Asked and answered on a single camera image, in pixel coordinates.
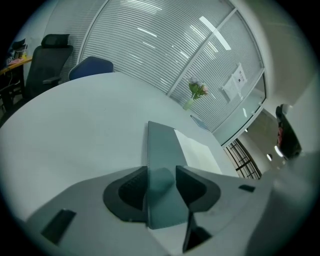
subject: glass partition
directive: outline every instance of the glass partition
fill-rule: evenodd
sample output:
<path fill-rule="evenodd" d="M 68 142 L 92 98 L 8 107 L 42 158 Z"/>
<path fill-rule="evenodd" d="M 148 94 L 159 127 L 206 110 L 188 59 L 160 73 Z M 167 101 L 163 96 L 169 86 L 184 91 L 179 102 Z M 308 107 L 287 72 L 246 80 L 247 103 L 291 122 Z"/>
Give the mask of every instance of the glass partition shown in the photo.
<path fill-rule="evenodd" d="M 213 135 L 223 145 L 231 139 L 255 114 L 266 98 L 265 80 L 262 75 L 248 97 L 220 125 Z"/>

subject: office chair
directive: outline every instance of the office chair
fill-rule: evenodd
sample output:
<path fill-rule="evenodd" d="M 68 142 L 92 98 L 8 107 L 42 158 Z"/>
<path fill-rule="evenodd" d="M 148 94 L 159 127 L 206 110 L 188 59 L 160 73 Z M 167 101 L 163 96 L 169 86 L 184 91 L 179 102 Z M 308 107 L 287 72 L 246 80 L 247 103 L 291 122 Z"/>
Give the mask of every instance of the office chair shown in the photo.
<path fill-rule="evenodd" d="M 60 72 L 74 49 L 68 45 L 68 37 L 69 34 L 48 34 L 43 38 L 41 45 L 34 50 L 25 88 L 21 92 L 23 98 L 6 109 L 0 127 L 28 101 L 58 85 Z"/>
<path fill-rule="evenodd" d="M 69 80 L 103 73 L 112 73 L 113 71 L 114 65 L 111 61 L 90 56 L 70 70 Z"/>

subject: black slot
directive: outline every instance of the black slot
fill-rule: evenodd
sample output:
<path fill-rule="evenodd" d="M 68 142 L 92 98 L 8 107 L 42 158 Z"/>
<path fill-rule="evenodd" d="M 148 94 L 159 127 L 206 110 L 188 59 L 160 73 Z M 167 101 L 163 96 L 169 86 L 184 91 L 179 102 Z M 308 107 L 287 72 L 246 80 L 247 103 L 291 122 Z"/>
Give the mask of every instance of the black slot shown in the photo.
<path fill-rule="evenodd" d="M 66 232 L 71 221 L 75 217 L 76 213 L 72 210 L 62 209 L 60 210 L 54 218 L 49 222 L 49 224 L 43 229 L 41 234 L 57 245 L 64 233 Z"/>

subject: black office chair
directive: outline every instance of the black office chair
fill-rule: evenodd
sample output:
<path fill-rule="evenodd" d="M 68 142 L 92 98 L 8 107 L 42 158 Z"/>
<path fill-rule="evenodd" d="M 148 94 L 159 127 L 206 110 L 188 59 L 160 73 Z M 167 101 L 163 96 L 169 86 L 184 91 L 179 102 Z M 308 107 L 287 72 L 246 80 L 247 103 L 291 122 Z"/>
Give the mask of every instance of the black office chair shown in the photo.
<path fill-rule="evenodd" d="M 41 46 L 34 50 L 22 91 L 23 98 L 5 112 L 0 120 L 0 127 L 28 101 L 58 85 L 60 72 L 74 49 L 68 45 L 68 37 L 69 34 L 48 34 L 43 38 Z"/>

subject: headrest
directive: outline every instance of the headrest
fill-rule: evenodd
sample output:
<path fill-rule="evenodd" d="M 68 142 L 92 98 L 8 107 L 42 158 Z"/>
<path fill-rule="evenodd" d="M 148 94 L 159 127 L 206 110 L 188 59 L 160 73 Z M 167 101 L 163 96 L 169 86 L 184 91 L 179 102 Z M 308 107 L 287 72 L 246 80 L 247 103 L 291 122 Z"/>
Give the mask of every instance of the headrest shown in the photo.
<path fill-rule="evenodd" d="M 43 48 L 64 48 L 68 46 L 70 34 L 47 34 L 41 42 Z"/>

